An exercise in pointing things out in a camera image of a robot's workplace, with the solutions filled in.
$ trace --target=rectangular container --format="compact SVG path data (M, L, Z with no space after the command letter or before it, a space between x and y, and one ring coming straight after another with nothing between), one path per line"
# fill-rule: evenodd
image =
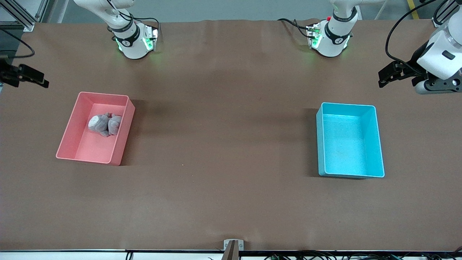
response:
M104 137L88 129L98 114L122 115L119 132ZM56 158L118 166L132 124L135 106L128 96L80 92L59 145Z
M385 176L373 105L322 103L316 128L319 175L361 179Z

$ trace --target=yellow floor tape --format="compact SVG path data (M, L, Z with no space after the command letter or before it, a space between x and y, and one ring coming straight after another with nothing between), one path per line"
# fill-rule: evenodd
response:
M413 0L407 0L407 4L409 5L410 10L415 8L415 4ZM419 15L417 14L417 11L412 12L412 18L419 19Z

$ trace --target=table surface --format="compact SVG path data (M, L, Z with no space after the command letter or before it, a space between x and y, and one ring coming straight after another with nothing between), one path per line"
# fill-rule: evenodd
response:
M359 21L325 58L276 21L162 25L158 52L129 60L105 25L37 24L24 62L49 89L0 95L1 249L454 250L462 240L460 95L383 89L394 21ZM431 32L404 21L408 59ZM20 48L21 53L27 49ZM128 95L122 166L55 158L81 91ZM321 178L322 102L376 106L386 176Z

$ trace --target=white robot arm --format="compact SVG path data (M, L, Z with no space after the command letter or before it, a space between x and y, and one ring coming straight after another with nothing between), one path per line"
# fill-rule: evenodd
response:
M338 56L347 47L351 29L358 20L357 5L376 4L385 0L329 0L334 13L328 20L308 28L309 46L326 57Z
M462 6L462 0L456 0ZM432 33L403 64L393 61L379 72L379 86L409 77L419 94L460 93L462 81L462 8Z
M155 49L158 30L134 20L125 8L135 0L74 0L103 19L115 35L119 50L127 58L140 59Z

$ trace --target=gray stuffed toy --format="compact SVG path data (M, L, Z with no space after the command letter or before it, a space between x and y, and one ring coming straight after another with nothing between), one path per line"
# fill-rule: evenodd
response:
M91 131L100 133L104 137L109 136L108 123L109 123L109 113L104 115L96 115L90 119L88 122L88 129Z
M110 135L117 135L119 132L120 122L122 121L121 116L116 116L112 114L112 118L109 119L108 130Z

